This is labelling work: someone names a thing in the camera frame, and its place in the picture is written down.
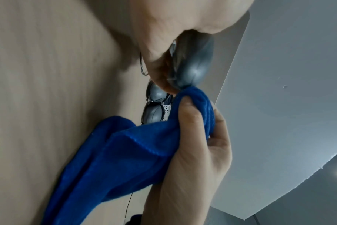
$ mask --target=dark glossy object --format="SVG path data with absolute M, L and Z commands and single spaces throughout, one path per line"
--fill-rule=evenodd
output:
M 168 82 L 179 90 L 197 86 L 210 68 L 213 48 L 211 34 L 196 30 L 184 31 L 177 39 Z

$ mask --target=blue microfiber cloth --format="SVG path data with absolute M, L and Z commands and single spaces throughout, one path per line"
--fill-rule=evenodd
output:
M 101 202 L 161 182 L 178 149 L 178 106 L 185 95 L 202 113 L 208 138 L 215 124 L 213 108 L 195 87 L 176 96 L 167 121 L 136 126 L 119 116 L 103 120 L 62 172 L 42 224 L 81 224 Z

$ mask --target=finger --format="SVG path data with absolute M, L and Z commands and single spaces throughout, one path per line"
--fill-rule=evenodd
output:
M 203 117 L 188 96 L 182 98 L 178 108 L 180 123 L 180 147 L 185 149 L 202 149 L 207 146 Z
M 219 139 L 220 141 L 223 142 L 223 144 L 229 146 L 230 139 L 226 121 L 215 105 L 213 105 L 213 110 L 216 124 L 210 137 L 213 139 Z

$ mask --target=blue cloth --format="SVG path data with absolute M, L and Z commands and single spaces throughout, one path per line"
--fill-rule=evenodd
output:
M 161 182 L 178 149 L 178 106 L 185 95 L 202 113 L 208 138 L 214 112 L 208 97 L 195 87 L 176 96 L 167 121 L 136 126 L 119 116 L 103 120 L 63 170 L 42 224 L 81 224 L 101 202 Z

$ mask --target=eyeglasses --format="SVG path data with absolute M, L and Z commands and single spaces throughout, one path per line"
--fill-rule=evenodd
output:
M 171 111 L 173 95 L 164 92 L 152 80 L 146 88 L 146 106 L 141 117 L 142 124 L 166 121 Z

